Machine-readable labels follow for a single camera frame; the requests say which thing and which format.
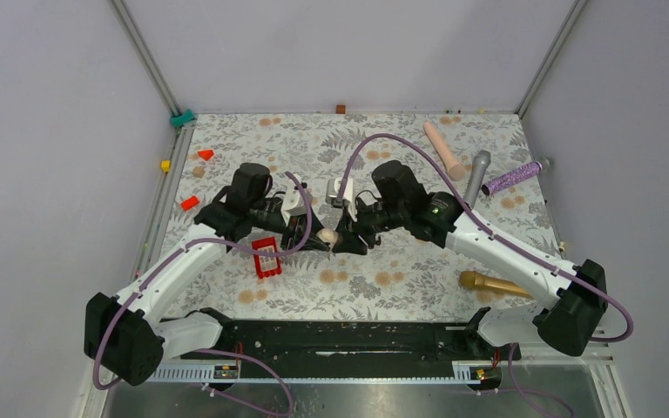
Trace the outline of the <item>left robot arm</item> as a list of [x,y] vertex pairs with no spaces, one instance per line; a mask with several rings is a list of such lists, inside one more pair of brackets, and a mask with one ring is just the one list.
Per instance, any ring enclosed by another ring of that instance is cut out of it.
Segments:
[[146,381],[172,357],[204,348],[213,357],[228,356],[233,331],[207,313],[163,321],[182,290],[230,250],[265,256],[241,244],[254,228],[294,234],[295,244],[277,253],[287,257],[315,236],[311,194],[295,175],[284,198],[270,196],[271,172],[264,165],[243,163],[213,200],[202,207],[172,250],[113,295],[96,293],[85,308],[84,353],[92,359],[93,385],[107,390],[119,381],[133,386]]

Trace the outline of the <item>beige earbuds charging case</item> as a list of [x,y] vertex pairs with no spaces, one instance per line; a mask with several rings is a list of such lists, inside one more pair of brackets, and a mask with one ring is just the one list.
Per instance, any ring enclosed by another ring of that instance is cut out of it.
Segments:
[[316,236],[329,247],[335,246],[340,240],[339,233],[330,228],[322,228],[317,232]]

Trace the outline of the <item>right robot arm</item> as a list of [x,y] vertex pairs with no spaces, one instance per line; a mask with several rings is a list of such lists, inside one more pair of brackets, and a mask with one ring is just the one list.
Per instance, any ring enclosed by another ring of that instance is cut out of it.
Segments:
[[468,256],[518,284],[534,300],[527,307],[475,314],[464,336],[469,354],[485,359],[511,343],[543,342],[579,357],[609,305],[604,268],[544,253],[490,224],[453,192],[427,192],[412,170],[390,160],[371,174],[378,195],[366,205],[348,176],[328,183],[328,203],[343,210],[341,253],[366,253],[380,233],[402,228],[420,241]]

